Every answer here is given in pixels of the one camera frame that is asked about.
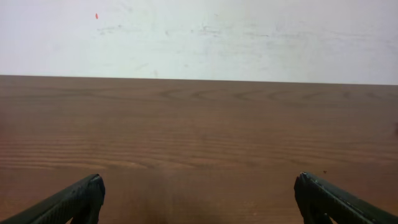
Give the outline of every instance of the white wall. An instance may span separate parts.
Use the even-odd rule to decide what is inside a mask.
[[[398,1],[1,0],[0,74],[398,85]]]

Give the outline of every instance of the wood grain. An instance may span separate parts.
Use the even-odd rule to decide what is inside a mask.
[[[99,173],[99,223],[302,223],[305,170],[398,215],[397,122],[398,86],[1,76],[0,220]]]

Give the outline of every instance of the brown wooden surface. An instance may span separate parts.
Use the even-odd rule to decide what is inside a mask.
[[[99,173],[99,223],[302,223],[305,170],[398,215],[397,122],[397,86],[2,76],[0,220]]]

